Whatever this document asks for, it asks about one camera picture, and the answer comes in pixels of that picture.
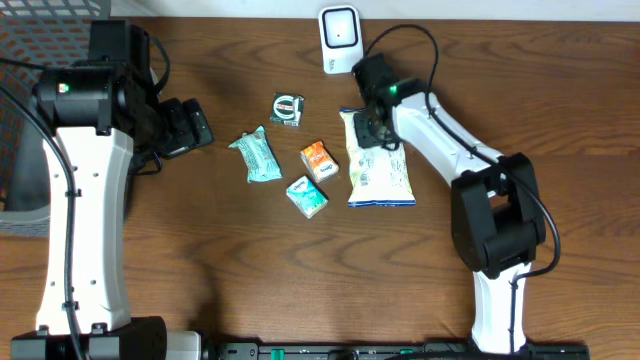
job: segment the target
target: wooden table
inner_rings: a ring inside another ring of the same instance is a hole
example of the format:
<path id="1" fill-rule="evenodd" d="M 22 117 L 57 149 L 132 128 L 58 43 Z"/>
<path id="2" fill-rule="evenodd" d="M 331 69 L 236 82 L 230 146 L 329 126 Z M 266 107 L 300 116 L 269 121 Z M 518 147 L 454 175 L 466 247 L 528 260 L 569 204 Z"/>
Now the wooden table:
<path id="1" fill-rule="evenodd" d="M 135 19 L 172 61 L 164 98 L 197 97 L 214 145 L 140 178 L 125 227 L 136 316 L 172 329 L 265 342 L 423 342 L 464 338 L 472 277 L 449 234 L 449 189 L 408 147 L 414 208 L 350 209 L 340 106 L 350 75 L 327 76 L 315 20 Z M 364 21 L 365 43 L 399 21 Z M 442 51 L 446 109 L 489 146 L 533 161 L 562 234 L 555 272 L 526 287 L 534 341 L 584 341 L 593 359 L 640 357 L 640 28 L 636 24 L 424 21 Z M 377 46 L 401 76 L 433 56 L 406 31 Z M 154 68 L 162 72 L 154 52 Z M 273 93 L 303 94 L 300 128 L 269 122 Z M 228 145 L 265 125 L 284 179 L 246 183 Z M 298 151 L 322 140 L 341 164 L 312 220 L 286 198 L 307 173 Z M 552 242 L 539 247 L 546 264 Z M 34 326 L 47 240 L 0 238 L 0 358 Z"/>

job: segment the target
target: orange packet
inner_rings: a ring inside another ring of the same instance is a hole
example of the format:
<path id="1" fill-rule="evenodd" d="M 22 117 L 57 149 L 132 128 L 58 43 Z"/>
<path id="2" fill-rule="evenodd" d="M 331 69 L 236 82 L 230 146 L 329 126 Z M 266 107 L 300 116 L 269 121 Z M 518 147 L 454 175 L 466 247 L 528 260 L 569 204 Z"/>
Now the orange packet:
<path id="1" fill-rule="evenodd" d="M 300 157 L 316 182 L 327 179 L 340 170 L 338 164 L 324 148 L 322 141 L 313 143 L 308 148 L 302 150 Z"/>

